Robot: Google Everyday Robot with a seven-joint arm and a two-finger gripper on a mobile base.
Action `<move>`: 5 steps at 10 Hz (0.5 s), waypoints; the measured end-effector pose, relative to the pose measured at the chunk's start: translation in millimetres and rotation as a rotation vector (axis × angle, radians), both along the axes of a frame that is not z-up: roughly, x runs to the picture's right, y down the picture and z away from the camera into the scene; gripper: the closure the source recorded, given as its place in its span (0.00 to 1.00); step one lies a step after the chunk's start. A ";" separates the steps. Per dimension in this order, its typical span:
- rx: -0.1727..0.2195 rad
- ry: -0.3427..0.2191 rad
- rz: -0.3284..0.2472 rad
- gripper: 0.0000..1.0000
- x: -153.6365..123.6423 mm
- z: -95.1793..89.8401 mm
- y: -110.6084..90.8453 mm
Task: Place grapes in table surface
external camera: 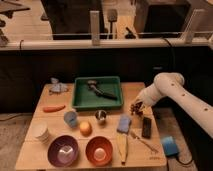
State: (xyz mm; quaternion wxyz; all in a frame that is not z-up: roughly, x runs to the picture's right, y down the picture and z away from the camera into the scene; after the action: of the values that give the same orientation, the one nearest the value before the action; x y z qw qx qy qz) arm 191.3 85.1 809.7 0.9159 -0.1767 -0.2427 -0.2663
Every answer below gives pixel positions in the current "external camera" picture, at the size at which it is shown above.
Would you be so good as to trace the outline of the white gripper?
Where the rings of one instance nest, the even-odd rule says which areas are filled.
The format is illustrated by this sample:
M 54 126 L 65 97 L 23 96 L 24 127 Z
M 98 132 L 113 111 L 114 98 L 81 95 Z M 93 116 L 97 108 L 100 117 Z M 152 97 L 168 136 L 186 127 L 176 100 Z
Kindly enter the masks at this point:
M 141 103 L 142 105 L 147 106 L 148 105 L 147 99 L 148 96 L 146 90 L 141 90 L 134 99 L 134 103 L 135 104 Z

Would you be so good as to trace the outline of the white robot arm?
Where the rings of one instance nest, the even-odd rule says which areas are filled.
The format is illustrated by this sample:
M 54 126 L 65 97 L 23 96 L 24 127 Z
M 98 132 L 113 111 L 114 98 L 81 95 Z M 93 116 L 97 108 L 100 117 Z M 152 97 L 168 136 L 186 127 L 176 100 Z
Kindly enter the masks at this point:
M 159 73 L 151 85 L 139 92 L 133 104 L 151 107 L 162 98 L 169 97 L 213 139 L 213 106 L 189 93 L 183 87 L 184 83 L 180 73 Z

